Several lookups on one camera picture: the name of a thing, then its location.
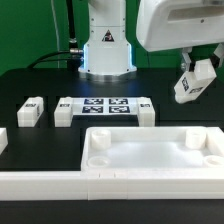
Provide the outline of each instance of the white plastic tray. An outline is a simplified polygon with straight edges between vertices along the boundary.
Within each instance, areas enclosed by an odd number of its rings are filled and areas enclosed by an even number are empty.
[[[223,160],[219,128],[89,128],[80,172],[0,172],[0,200],[224,199]]]

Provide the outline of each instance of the white plastic part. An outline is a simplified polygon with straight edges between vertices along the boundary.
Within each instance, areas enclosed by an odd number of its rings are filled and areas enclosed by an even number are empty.
[[[206,128],[189,128],[186,131],[186,146],[189,149],[204,149],[206,142]]]
[[[91,146],[96,150],[106,150],[111,146],[111,132],[106,129],[95,130],[91,133]]]
[[[119,76],[136,71],[125,37],[125,11],[125,0],[89,0],[90,37],[79,72]]]
[[[205,167],[224,168],[224,158],[221,156],[206,156],[203,160]]]
[[[6,128],[0,128],[0,155],[8,145]]]
[[[137,98],[138,122],[140,127],[155,126],[155,110],[149,98]]]
[[[55,127],[70,127],[73,117],[73,98],[61,98],[54,112]]]
[[[71,125],[72,117],[70,117],[70,112],[72,113],[71,116],[138,115],[138,119],[141,118],[142,125],[154,126],[155,124],[155,111],[152,102],[145,97],[61,98],[55,110],[56,127],[69,127]]]
[[[94,156],[87,161],[89,167],[104,168],[109,166],[110,160],[103,156]]]
[[[43,111],[42,97],[29,98],[17,112],[19,127],[34,127]]]
[[[219,128],[207,129],[207,145],[214,155],[224,157],[224,133]]]
[[[0,200],[87,200],[83,172],[0,172]]]
[[[215,49],[214,54],[220,59],[219,61],[219,68],[223,65],[224,60],[224,44],[219,44],[218,47]]]
[[[222,131],[205,128],[205,148],[192,150],[190,128],[203,127],[89,128],[81,172],[0,172],[0,200],[224,199]],[[109,150],[91,147],[102,129]]]
[[[203,0],[141,0],[137,38],[147,51],[183,48],[224,40],[224,7]]]
[[[174,87],[178,103],[193,101],[216,78],[210,59],[197,61],[194,72],[185,72]]]

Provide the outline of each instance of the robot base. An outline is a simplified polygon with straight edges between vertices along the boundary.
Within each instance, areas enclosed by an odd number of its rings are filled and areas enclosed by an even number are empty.
[[[136,70],[121,75],[96,75],[91,73],[79,72],[81,79],[88,79],[97,82],[119,82],[136,78]]]

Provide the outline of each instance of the circular hole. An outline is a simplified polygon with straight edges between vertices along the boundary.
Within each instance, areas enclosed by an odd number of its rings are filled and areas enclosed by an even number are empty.
[[[107,167],[110,164],[110,160],[107,157],[95,156],[87,161],[89,167]]]
[[[224,167],[224,158],[221,156],[207,156],[204,159],[205,165],[208,167]]]

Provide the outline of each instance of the white block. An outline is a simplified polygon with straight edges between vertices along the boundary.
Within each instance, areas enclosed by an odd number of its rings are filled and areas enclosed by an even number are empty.
[[[140,97],[137,99],[137,115],[140,127],[155,126],[155,110],[149,98]]]
[[[55,127],[70,127],[73,117],[73,99],[61,98],[54,112]]]
[[[6,128],[0,128],[0,155],[8,145]]]
[[[197,61],[195,72],[185,72],[174,87],[176,101],[186,103],[196,100],[215,78],[216,73],[210,59]]]
[[[43,111],[43,98],[29,98],[17,112],[19,127],[34,127]]]

